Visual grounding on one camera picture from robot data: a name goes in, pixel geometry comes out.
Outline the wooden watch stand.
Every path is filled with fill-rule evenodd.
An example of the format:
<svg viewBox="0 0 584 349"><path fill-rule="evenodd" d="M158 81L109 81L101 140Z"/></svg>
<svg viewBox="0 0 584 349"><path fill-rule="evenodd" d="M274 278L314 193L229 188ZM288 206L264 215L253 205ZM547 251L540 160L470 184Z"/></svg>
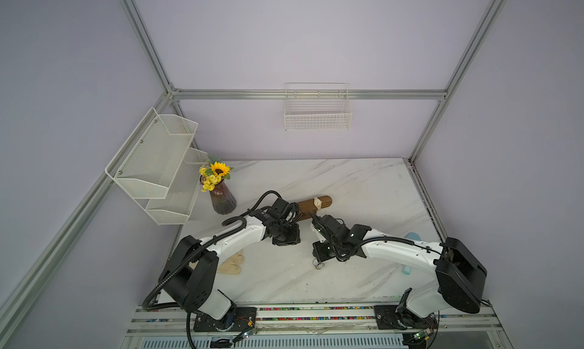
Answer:
<svg viewBox="0 0 584 349"><path fill-rule="evenodd" d="M322 209L327 209L332 205L332 198L329 195L320 197L313 197L304 201L297 202L299 206L298 221L303 221L311 218L311 213L316 214Z"/></svg>

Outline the beige band watch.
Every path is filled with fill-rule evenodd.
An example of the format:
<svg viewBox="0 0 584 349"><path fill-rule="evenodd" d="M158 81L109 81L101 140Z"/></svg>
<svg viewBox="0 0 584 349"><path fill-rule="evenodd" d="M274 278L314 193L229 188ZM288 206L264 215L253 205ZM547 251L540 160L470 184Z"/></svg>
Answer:
<svg viewBox="0 0 584 349"><path fill-rule="evenodd" d="M318 211L322 209L322 200L321 199L315 197L313 199L313 204L315 205L315 207Z"/></svg>

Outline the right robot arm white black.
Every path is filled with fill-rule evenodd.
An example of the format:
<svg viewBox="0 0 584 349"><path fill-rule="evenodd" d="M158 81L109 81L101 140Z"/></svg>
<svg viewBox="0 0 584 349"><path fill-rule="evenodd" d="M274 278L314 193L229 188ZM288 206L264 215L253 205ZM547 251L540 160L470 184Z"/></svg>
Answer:
<svg viewBox="0 0 584 349"><path fill-rule="evenodd" d="M347 262L353 257L383 259L432 277L417 289L406 289L393 312L381 315L393 328L429 326L430 316L443 309L480 312L488 271L462 241L450 237L442 243L411 240L366 225L347 228L331 215L310 216L311 227L319 237L313 244L318 262L330 259Z"/></svg>

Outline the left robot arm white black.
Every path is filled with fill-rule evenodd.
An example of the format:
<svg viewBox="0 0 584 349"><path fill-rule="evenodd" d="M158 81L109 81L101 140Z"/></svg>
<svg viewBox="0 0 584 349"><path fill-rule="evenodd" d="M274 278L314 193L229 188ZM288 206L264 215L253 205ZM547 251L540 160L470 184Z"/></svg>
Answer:
<svg viewBox="0 0 584 349"><path fill-rule="evenodd" d="M187 341L196 347L192 316L210 319L219 332L227 332L238 320L237 305L214 287L219 266L243 248L267 238L275 245L301 242L298 221L301 206L287 202L273 190L265 192L256 204L222 222L222 233L205 239L181 239L167 260L158 283L141 304L145 311L180 308L186 313Z"/></svg>

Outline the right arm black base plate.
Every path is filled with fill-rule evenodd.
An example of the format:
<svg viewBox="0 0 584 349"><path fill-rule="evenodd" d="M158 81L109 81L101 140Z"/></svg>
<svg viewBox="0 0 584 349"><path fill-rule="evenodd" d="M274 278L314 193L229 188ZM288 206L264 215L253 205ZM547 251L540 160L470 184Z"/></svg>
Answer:
<svg viewBox="0 0 584 349"><path fill-rule="evenodd" d="M430 329L433 331L438 327L435 315L430 314L420 318L407 309L399 309L398 305L376 305L374 316L379 330Z"/></svg>

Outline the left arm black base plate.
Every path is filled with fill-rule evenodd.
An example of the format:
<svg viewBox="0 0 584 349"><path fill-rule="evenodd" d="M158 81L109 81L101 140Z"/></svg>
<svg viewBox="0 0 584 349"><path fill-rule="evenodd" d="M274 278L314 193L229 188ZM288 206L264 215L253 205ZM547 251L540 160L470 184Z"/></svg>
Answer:
<svg viewBox="0 0 584 349"><path fill-rule="evenodd" d="M201 313L193 319L193 332L242 332L252 329L256 324L257 312L256 307L236 306L219 320Z"/></svg>

